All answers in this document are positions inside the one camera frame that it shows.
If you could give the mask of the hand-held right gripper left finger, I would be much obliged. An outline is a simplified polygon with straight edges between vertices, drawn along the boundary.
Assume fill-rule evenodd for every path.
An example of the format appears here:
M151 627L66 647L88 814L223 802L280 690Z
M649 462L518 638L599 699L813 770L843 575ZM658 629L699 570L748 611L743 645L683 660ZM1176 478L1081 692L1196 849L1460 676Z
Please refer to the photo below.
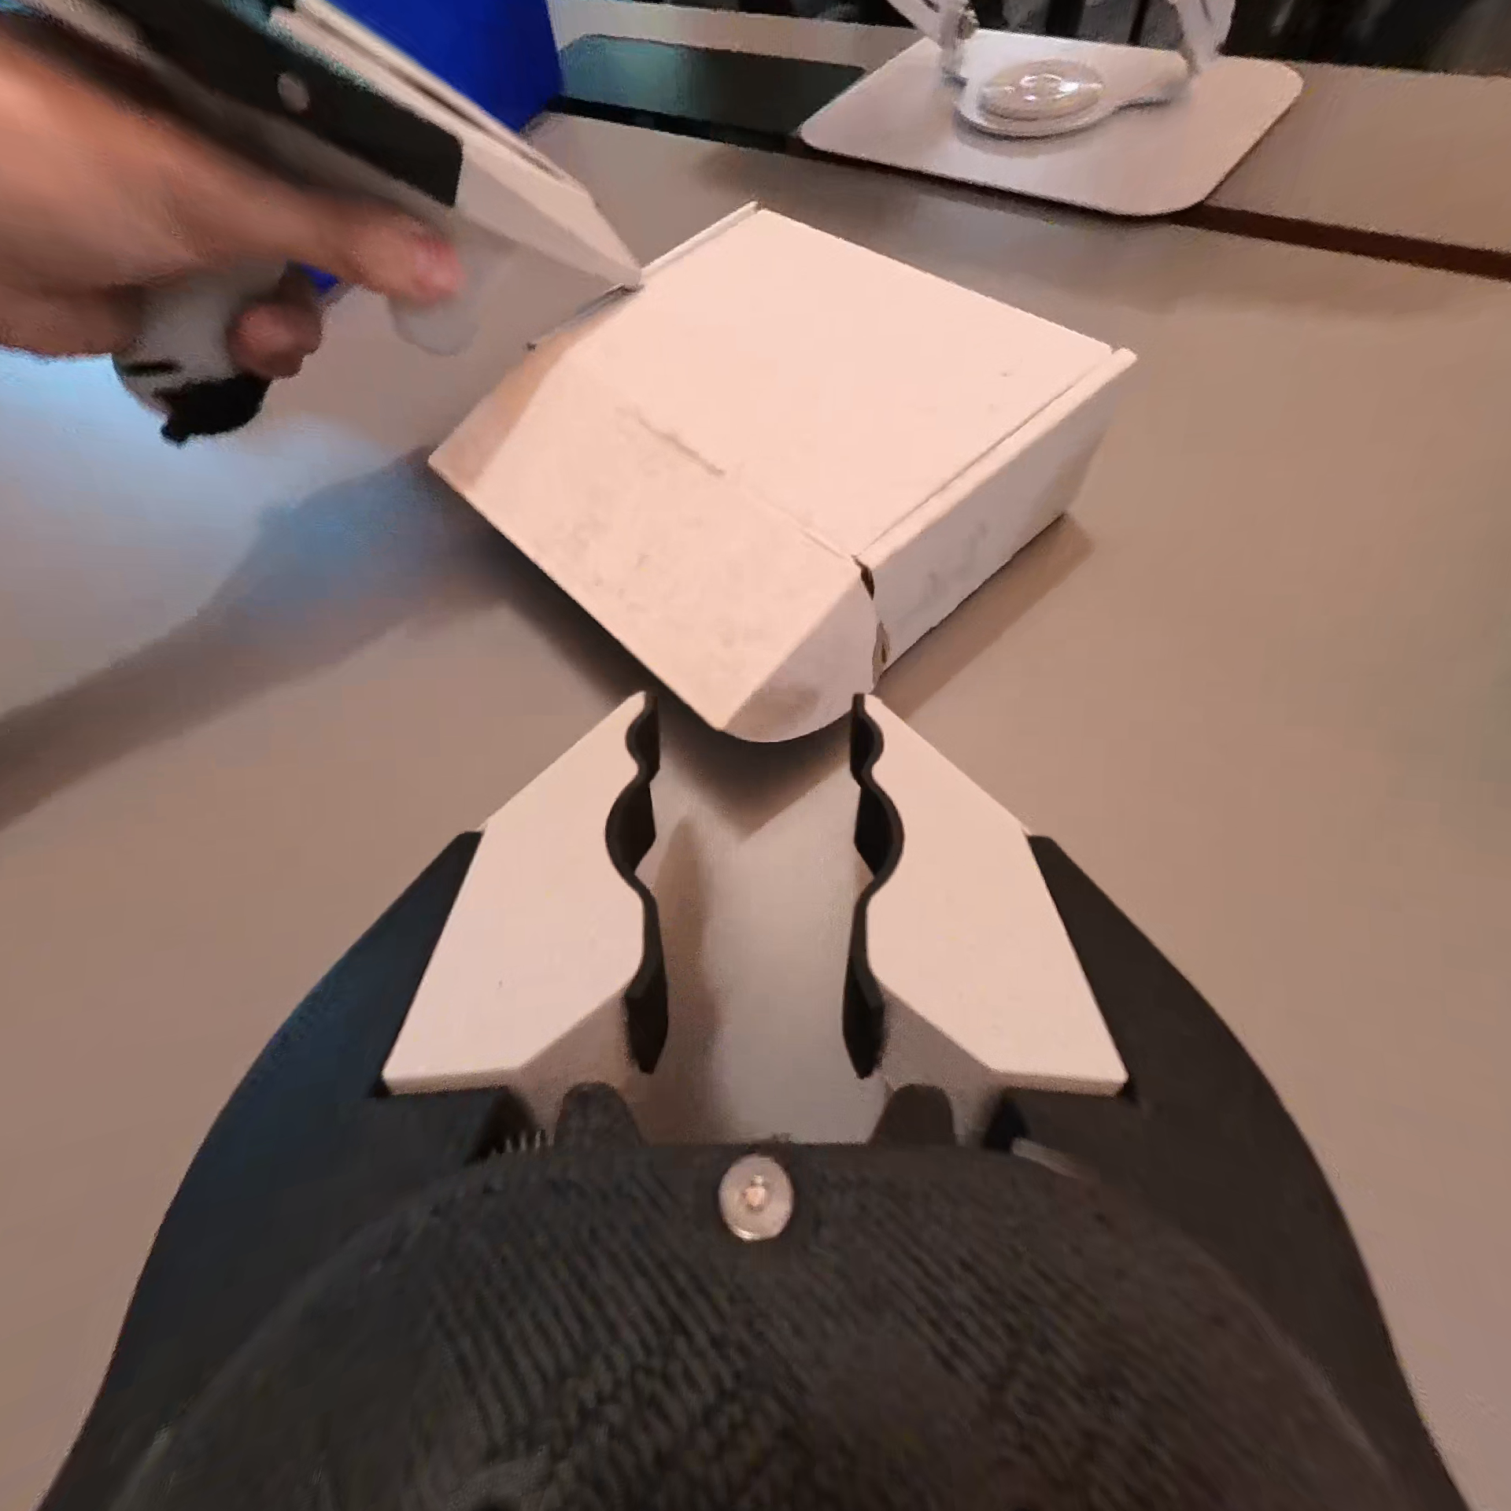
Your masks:
M638 876L654 843L658 708L638 692L496 809L383 1065L388 1093L503 1090L554 1118L667 1045L667 962Z

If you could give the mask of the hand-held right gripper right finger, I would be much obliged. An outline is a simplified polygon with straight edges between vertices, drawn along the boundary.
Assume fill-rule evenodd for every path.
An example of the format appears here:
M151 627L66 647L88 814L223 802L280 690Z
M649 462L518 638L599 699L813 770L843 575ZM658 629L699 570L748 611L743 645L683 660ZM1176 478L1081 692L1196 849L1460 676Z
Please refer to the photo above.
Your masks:
M955 1118L991 1118L1012 1092L1122 1093L1127 1068L1023 823L872 694L852 701L847 762L856 1077L935 1088Z

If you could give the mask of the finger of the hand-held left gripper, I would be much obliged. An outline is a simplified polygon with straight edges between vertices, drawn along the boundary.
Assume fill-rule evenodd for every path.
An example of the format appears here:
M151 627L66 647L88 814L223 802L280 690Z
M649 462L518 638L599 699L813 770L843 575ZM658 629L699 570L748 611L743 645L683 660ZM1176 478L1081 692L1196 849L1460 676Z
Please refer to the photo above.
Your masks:
M435 354L462 350L478 327L478 300L491 275L528 251L606 289L636 289L644 269L591 194L527 144L465 144L449 203L419 189L395 201L451 244L462 291L419 305L392 302L392 325L406 343Z
M284 163L325 189L386 203L581 203L581 185L397 43L334 3L282 9L305 64Z

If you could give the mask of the white cardboard mailer box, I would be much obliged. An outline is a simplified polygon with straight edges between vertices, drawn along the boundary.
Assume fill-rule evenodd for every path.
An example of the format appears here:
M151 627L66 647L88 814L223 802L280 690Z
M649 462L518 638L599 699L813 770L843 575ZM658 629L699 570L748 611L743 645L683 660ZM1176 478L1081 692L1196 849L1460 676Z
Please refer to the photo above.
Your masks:
M1066 514L1135 363L748 205L430 466L707 726L791 743Z

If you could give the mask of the grey desk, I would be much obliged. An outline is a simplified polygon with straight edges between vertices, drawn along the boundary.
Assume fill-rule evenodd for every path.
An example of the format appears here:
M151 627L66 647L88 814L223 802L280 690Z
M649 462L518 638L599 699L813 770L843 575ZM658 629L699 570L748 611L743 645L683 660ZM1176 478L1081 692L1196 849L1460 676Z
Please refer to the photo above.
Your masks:
M557 45L608 34L876 70L899 28L663 3L552 1ZM1379 259L1509 251L1505 77L1297 66L1289 113L1178 224Z
M1327 1167L1464 1496L1507 1507L1507 286L584 118L642 255L744 201L1138 361L1070 516L885 701L1156 940ZM350 295L250 435L3 354L3 1507L318 976L644 683L428 482L500 376Z

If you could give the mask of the white stand base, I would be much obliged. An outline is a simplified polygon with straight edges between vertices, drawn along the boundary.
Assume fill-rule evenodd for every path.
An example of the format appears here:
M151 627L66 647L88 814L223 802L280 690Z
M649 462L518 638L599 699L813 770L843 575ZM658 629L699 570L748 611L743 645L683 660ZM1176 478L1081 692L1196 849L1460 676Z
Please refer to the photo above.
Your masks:
M823 104L802 145L1129 219L1203 201L1291 108L1298 73L1221 54L1232 1L1176 1L1174 48L987 30L894 3L919 39Z

